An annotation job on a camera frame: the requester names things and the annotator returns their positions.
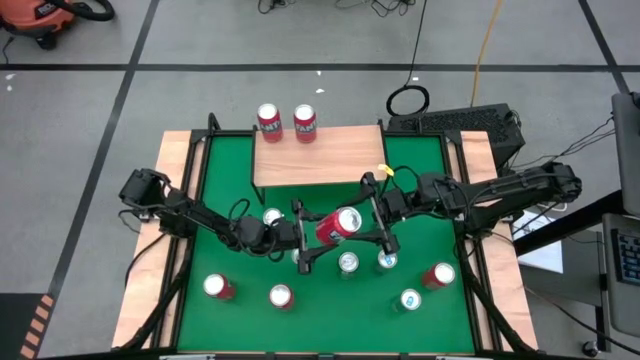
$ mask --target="green mat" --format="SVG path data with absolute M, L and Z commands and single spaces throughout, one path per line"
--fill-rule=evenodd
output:
M 437 138 L 387 138 L 390 165 L 408 165 L 421 172 L 443 172 Z M 270 188 L 266 205 L 260 205 L 251 188 L 251 139 L 213 139 L 204 189 L 207 206 L 226 215 L 238 199 L 251 201 L 248 214 L 262 218 L 276 207 L 293 219 L 290 200 L 300 198 L 305 207 L 329 213 L 358 191 L 357 184 Z M 409 191 L 415 179 L 409 172 L 396 174 L 398 185 Z M 371 205 L 357 207 L 363 228 L 373 226 Z M 319 245 L 314 224 L 305 231 L 311 247 Z M 274 352 L 473 352 L 462 282 L 422 293 L 422 306 L 411 313 L 391 310 L 392 300 L 406 288 L 419 289 L 420 274 L 438 261 L 452 264 L 454 235 L 450 221 L 419 217 L 393 227 L 402 249 L 392 272 L 379 275 L 374 263 L 379 249 L 369 243 L 347 241 L 340 249 L 320 257 L 311 275 L 296 272 L 289 252 L 279 263 L 235 253 L 203 229 L 197 235 L 187 289 L 178 348 L 181 351 Z M 353 251 L 360 268 L 353 279 L 338 276 L 337 258 Z M 237 287 L 231 302 L 207 297 L 202 283 L 212 273 L 225 274 Z M 295 294 L 290 312 L 269 303 L 271 287 L 289 285 Z

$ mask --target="concrete floor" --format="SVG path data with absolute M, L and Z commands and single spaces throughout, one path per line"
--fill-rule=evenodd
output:
M 115 21 L 79 20 L 49 52 L 18 38 L 7 51 L 12 65 L 0 66 L 0 202 L 11 204 L 0 210 L 0 292 L 47 292 L 65 243 L 73 255 L 61 291 L 53 287 L 41 356 L 109 349 L 136 239 L 116 217 L 116 195 L 132 169 L 153 167 L 163 131 L 202 128 L 210 111 L 223 128 L 248 129 L 264 102 L 285 116 L 310 103 L 322 125 L 387 120 L 385 101 L 406 79 L 422 8 L 419 0 L 406 16 L 381 19 L 368 6 L 338 10 L 331 0 L 298 0 L 268 15 L 248 0 L 112 3 Z M 430 110 L 468 106 L 473 73 L 446 65 L 475 63 L 493 3 L 429 1 L 416 61 L 445 66 L 416 72 L 414 83 L 431 92 Z M 578 0 L 503 5 L 484 63 L 522 66 L 483 72 L 476 105 L 506 102 L 520 113 L 528 144 L 516 163 L 558 153 L 603 123 L 619 91 L 613 73 L 640 89 L 640 2 L 588 5 L 613 61 L 626 67 L 603 56 Z M 0 44 L 7 38 L 0 33 Z M 237 64 L 247 66 L 229 66 Z M 407 94 L 396 111 L 417 101 Z M 569 212 L 618 187 L 613 138 L 564 161 L 584 182 Z M 592 308 L 560 301 L 594 322 Z M 578 356 L 593 338 L 536 298 L 529 304 L 549 353 Z M 640 348 L 640 339 L 616 335 Z

